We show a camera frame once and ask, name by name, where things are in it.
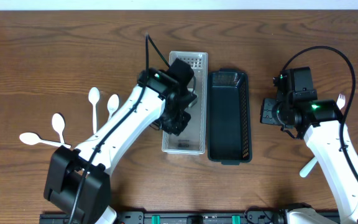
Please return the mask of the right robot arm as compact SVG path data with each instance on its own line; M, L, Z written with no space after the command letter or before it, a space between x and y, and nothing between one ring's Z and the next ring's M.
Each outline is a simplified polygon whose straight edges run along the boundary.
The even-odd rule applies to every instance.
M344 115L334 100L319 100L308 67L282 70L273 78L275 98L263 100L260 122L283 132L294 128L320 164L341 223L358 223L358 156Z

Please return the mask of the clear plastic perforated basket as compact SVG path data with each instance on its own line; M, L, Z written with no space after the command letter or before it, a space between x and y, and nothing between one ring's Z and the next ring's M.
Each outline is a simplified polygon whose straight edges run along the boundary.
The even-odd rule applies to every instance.
M194 71L196 83L189 83L188 90L194 92L197 99L185 110L191 115L191 119L179 136L163 132L162 151L168 154L200 155L206 149L208 54L171 51L169 63L177 58L189 64Z

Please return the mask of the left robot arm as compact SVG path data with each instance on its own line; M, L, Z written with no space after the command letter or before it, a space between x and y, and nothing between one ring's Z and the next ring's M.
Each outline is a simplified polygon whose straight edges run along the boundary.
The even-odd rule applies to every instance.
M196 96L188 89L192 69L148 68L123 106L74 149L60 146L48 169L44 198L68 214L68 222L113 223L110 177L140 134L156 124L179 135L191 119L185 110Z

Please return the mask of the black plastic perforated basket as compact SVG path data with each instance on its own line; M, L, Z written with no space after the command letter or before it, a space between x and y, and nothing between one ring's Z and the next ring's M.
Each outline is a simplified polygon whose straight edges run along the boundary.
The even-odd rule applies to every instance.
M221 68L208 75L208 158L223 165L252 160L248 76Z

